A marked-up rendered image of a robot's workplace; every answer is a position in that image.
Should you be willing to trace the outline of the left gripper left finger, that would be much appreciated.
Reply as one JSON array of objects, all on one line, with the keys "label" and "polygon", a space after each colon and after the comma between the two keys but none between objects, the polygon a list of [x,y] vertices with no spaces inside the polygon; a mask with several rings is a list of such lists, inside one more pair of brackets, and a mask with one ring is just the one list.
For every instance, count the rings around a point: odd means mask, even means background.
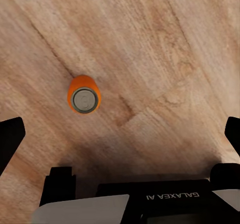
[{"label": "left gripper left finger", "polygon": [[0,176],[25,137],[21,117],[0,122]]}]

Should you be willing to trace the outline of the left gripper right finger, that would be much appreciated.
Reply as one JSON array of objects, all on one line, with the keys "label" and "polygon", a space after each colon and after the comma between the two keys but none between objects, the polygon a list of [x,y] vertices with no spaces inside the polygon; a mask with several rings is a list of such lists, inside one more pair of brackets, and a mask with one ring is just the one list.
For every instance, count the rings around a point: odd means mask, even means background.
[{"label": "left gripper right finger", "polygon": [[225,136],[240,156],[240,118],[229,117],[225,127]]}]

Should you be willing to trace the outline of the can of soda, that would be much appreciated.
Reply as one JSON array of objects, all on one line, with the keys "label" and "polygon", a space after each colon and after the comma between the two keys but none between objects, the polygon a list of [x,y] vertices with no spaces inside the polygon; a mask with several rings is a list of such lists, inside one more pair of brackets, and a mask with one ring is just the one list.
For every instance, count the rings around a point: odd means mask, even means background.
[{"label": "can of soda", "polygon": [[72,80],[67,96],[69,107],[79,114],[92,113],[101,102],[101,93],[95,81],[84,75]]}]

